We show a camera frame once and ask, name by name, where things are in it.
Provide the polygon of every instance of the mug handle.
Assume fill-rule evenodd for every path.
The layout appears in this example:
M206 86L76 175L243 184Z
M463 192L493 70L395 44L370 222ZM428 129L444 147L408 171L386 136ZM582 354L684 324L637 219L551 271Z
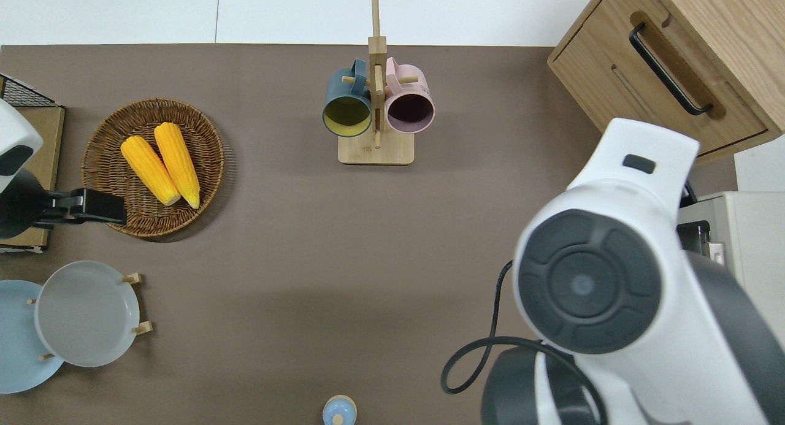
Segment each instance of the mug handle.
M354 77L354 82L351 84L351 95L362 95L362 90L365 89L365 74L367 74L367 71L368 69L365 61L354 59L354 64L351 65L351 76Z
M403 92L404 88L401 87L398 81L398 62L395 57L387 57L387 74L385 75L387 87L390 89L392 95Z

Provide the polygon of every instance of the microwave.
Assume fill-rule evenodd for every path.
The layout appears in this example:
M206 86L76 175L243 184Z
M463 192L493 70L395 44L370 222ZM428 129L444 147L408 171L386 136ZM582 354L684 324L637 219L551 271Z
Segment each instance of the microwave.
M679 209L682 247L726 266L785 347L785 193L723 192Z

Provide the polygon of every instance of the wicker basket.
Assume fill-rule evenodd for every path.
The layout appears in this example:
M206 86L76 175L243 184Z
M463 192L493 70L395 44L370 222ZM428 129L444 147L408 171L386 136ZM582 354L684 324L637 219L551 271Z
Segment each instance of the wicker basket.
M198 209L189 207L184 199L163 206L120 153L121 143L132 135L145 138L159 153L153 131L163 121L171 121L182 130L199 179ZM213 201L223 175L224 147L213 123L190 104L162 98L137 101L109 115L87 143L82 160L84 187L125 199L125 226L109 226L140 238L169 235L199 218Z

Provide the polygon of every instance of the wire basket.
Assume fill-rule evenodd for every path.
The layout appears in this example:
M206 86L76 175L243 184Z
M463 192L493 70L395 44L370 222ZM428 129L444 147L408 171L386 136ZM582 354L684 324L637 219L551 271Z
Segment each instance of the wire basket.
M0 74L0 98L14 107L62 107L19 80Z

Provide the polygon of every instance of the corn cob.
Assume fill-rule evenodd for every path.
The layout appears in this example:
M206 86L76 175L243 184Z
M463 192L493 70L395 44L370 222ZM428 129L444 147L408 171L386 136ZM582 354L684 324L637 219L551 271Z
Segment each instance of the corn cob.
M180 127L174 123L161 123L155 128L155 143L177 191L191 207L199 208L199 179Z
M120 145L120 151L137 176L164 206L170 206L180 199L180 193L169 173L144 138L138 135L128 137Z

